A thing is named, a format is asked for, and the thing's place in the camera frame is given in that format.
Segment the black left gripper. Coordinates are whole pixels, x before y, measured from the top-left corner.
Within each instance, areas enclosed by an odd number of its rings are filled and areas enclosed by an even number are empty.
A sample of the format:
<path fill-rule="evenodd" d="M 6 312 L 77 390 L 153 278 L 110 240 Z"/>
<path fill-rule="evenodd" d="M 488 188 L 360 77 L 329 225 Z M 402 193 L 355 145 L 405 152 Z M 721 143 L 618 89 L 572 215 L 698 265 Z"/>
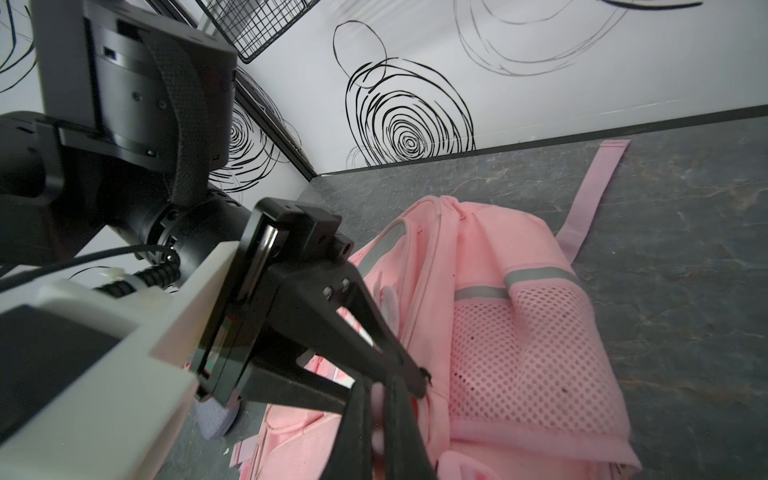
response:
<path fill-rule="evenodd" d="M 322 206 L 258 202 L 194 352 L 197 400 L 225 405 L 237 395 L 341 414 L 349 388 L 305 369 L 312 351 L 375 382 L 399 377 L 411 396 L 425 395 L 425 374 L 386 324 L 357 268 L 320 263 L 345 259 L 350 246 L 337 234 L 340 224 Z M 279 304 L 281 334 L 271 327 Z"/>

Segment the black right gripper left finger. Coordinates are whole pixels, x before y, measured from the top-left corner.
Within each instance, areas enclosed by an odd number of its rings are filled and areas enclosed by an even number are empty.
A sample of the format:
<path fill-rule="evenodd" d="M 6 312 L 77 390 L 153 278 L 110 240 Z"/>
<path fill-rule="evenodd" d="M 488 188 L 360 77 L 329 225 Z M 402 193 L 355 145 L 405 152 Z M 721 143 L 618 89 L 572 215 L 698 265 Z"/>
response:
<path fill-rule="evenodd" d="M 371 388 L 367 379 L 353 384 L 321 480 L 373 478 Z"/>

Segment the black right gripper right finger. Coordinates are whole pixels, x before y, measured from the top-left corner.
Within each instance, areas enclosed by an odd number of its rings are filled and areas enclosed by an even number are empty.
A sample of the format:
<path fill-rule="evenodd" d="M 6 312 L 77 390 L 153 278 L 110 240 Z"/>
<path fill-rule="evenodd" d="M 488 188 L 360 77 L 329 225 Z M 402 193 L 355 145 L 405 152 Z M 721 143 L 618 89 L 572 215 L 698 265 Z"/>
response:
<path fill-rule="evenodd" d="M 385 478 L 434 479 L 412 398 L 401 377 L 389 377 L 385 383 L 384 420 Z"/>

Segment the purple pencil pouch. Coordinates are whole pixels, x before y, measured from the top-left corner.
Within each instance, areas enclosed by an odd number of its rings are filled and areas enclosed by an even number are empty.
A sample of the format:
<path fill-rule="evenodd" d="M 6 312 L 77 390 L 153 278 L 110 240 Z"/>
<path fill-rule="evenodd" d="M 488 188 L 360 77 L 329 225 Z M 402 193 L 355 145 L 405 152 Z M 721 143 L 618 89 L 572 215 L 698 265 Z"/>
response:
<path fill-rule="evenodd" d="M 200 433 L 205 440 L 215 440 L 223 437 L 235 423 L 241 402 L 237 395 L 233 396 L 226 405 L 221 405 L 213 398 L 205 401 L 195 401 L 194 409 Z"/>

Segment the pink student backpack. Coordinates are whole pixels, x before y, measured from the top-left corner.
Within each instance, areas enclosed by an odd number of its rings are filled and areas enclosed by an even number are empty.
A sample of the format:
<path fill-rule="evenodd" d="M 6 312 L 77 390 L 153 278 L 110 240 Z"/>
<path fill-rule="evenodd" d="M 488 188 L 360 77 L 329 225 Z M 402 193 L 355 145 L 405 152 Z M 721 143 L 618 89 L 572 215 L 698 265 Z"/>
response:
<path fill-rule="evenodd" d="M 427 196 L 349 262 L 430 376 L 412 405 L 434 479 L 627 479 L 641 464 L 572 264 L 627 142 L 603 142 L 553 232 L 519 210 Z M 305 369 L 349 388 L 315 354 Z M 385 384 L 372 381 L 372 479 L 385 478 Z M 320 479 L 341 414 L 274 404 L 230 464 L 244 479 Z"/>

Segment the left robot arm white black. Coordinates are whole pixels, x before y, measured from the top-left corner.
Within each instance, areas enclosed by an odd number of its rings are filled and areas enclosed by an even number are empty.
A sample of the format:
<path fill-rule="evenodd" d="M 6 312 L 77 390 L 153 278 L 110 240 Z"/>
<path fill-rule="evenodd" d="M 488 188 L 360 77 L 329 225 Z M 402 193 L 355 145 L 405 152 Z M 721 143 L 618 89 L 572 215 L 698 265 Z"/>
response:
<path fill-rule="evenodd" d="M 124 1 L 33 1 L 40 113 L 1 118 L 1 261 L 36 271 L 102 228 L 162 284 L 236 253 L 187 349 L 200 397 L 264 382 L 266 401 L 341 412 L 346 390 L 298 366 L 312 352 L 424 396 L 429 373 L 385 324 L 329 210 L 265 198 L 247 209 L 212 186 L 229 157 L 237 54 Z"/>

